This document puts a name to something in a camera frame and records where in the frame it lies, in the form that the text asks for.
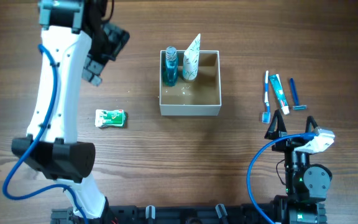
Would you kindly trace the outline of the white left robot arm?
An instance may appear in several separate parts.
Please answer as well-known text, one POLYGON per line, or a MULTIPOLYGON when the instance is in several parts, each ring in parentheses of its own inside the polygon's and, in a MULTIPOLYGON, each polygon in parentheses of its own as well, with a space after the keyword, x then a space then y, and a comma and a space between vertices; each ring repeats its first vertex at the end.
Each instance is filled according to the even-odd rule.
POLYGON ((23 138, 12 140, 17 164, 26 164, 61 188, 72 223, 117 223, 92 175, 96 148, 80 142, 77 110, 82 81, 98 86, 101 72, 129 40, 111 22, 113 1, 41 0, 38 3, 42 69, 37 102, 23 138))

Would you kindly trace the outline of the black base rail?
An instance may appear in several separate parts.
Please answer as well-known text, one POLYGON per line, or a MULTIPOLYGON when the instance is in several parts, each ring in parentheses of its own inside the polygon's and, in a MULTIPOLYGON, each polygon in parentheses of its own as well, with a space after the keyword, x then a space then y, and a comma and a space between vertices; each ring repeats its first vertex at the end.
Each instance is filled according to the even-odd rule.
MULTIPOLYGON (((274 223, 327 224, 323 204, 302 206, 262 204, 261 210, 274 223)), ((268 221, 251 204, 209 207, 136 207, 111 206, 103 218, 89 219, 89 223, 267 223, 268 221)))

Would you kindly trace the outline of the blue white toothbrush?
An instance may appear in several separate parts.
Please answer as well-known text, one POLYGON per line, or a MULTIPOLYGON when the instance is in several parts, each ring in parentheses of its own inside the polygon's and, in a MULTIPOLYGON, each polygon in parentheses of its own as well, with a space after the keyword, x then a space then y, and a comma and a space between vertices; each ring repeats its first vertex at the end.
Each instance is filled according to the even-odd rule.
POLYGON ((269 71, 265 72, 264 78, 264 103, 265 103, 265 111, 262 113, 262 122, 269 123, 270 122, 270 103, 269 103, 269 71))

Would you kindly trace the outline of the blue mouthwash bottle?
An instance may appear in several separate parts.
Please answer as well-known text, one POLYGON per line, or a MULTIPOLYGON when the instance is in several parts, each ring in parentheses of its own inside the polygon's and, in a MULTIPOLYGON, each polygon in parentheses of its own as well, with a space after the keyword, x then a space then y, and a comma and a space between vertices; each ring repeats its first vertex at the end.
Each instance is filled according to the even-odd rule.
POLYGON ((175 86, 178 79, 177 50, 173 46, 167 47, 165 51, 165 70, 162 75, 167 86, 175 86))

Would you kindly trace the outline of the blue disposable razor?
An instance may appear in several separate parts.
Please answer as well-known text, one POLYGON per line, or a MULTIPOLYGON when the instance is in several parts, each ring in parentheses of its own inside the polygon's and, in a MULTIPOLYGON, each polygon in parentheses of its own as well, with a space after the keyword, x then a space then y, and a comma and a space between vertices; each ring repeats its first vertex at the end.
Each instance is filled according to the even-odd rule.
POLYGON ((292 93, 292 97, 293 97, 293 101, 294 101, 294 105, 293 105, 293 110, 305 110, 307 109, 306 105, 300 105, 299 102, 299 98, 298 98, 298 93, 296 90, 296 85, 295 85, 295 81, 293 78, 290 79, 290 88, 291 88, 291 93, 292 93))

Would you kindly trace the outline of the white cardboard box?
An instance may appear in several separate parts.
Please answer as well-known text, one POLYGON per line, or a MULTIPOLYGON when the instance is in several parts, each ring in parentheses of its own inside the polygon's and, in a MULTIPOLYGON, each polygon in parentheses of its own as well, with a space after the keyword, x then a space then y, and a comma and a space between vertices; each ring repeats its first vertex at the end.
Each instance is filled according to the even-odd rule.
POLYGON ((217 116, 222 106, 220 58, 217 50, 202 50, 193 82, 178 78, 163 82, 165 51, 160 52, 159 107, 162 116, 217 116))

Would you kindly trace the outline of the white lotion tube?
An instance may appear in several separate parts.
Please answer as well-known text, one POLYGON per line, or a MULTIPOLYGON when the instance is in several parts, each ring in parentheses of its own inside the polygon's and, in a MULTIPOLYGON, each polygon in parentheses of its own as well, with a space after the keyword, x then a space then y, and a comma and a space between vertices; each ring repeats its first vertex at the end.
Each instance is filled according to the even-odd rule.
POLYGON ((200 58, 200 45, 201 34, 198 34, 184 52, 182 76, 186 82, 193 82, 197 77, 200 58))

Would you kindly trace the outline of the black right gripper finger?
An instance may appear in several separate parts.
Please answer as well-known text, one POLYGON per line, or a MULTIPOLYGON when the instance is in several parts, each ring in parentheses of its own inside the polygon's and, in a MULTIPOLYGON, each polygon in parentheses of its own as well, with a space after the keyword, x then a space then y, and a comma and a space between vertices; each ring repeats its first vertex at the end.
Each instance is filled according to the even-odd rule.
POLYGON ((264 138, 269 140, 276 140, 286 135, 287 129, 285 127, 283 116, 280 110, 275 110, 272 121, 268 127, 267 132, 265 133, 264 138))
POLYGON ((308 116, 307 119, 306 119, 305 132, 306 133, 311 133, 317 127, 318 127, 318 124, 315 121, 315 119, 312 116, 308 116))

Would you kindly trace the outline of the green Dettol soap bar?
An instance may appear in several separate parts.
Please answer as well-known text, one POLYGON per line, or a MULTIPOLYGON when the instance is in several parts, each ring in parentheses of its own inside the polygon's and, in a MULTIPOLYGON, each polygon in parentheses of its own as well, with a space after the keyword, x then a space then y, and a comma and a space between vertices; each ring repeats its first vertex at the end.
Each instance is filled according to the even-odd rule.
POLYGON ((109 126, 123 128, 127 120, 124 110, 96 110, 95 126, 97 128, 105 128, 109 126))

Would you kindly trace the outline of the teal toothpaste tube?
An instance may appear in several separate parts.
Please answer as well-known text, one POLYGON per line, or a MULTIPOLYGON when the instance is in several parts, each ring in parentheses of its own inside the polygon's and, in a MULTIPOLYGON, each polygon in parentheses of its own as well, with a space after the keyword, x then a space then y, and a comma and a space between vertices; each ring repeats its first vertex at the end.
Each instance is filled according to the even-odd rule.
POLYGON ((284 90, 282 87, 282 83, 281 83, 279 74, 270 75, 268 77, 268 79, 270 80, 270 82, 272 84, 273 90, 276 94, 277 100, 280 104, 283 114, 284 115, 290 114, 288 102, 287 102, 287 99, 284 94, 284 90))

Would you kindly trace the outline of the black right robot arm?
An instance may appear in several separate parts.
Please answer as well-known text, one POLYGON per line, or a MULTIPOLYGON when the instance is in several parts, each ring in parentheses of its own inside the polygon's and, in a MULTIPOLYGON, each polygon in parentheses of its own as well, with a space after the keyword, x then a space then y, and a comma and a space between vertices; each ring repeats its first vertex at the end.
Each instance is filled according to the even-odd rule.
POLYGON ((323 202, 333 174, 321 164, 312 164, 310 156, 324 152, 334 138, 334 133, 319 127, 312 116, 307 117, 305 132, 300 137, 290 137, 280 111, 274 112, 265 139, 276 140, 272 150, 284 153, 286 194, 277 195, 270 202, 267 220, 294 224, 328 222, 323 202))

